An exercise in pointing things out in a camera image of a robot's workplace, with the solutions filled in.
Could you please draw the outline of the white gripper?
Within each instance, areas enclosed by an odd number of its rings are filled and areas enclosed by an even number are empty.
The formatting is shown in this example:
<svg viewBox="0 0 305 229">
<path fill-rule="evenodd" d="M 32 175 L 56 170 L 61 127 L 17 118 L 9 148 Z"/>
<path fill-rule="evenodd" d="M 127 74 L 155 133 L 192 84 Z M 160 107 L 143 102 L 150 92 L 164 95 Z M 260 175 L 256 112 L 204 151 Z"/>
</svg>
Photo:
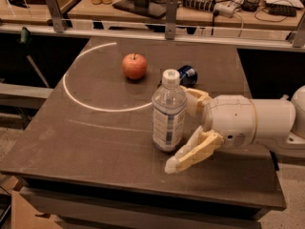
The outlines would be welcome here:
<svg viewBox="0 0 305 229">
<path fill-rule="evenodd" d="M 252 102 L 242 95 L 220 95 L 212 99 L 208 93 L 181 86 L 187 96 L 187 113 L 203 112 L 203 128 L 199 126 L 188 142 L 165 165 L 167 174 L 177 174 L 210 157 L 221 145 L 237 148 L 254 139 L 255 117 Z"/>
</svg>

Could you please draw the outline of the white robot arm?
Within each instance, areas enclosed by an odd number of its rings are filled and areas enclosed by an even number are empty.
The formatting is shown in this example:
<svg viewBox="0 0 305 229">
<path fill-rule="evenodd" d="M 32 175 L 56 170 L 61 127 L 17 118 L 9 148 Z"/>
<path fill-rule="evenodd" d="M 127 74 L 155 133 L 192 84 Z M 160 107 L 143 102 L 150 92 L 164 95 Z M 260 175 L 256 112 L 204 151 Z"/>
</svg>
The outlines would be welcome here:
<svg viewBox="0 0 305 229">
<path fill-rule="evenodd" d="M 180 173 L 214 154 L 217 149 L 262 145 L 282 156 L 304 156 L 304 101 L 249 99 L 186 88 L 187 113 L 202 118 L 199 127 L 165 165 Z"/>
</svg>

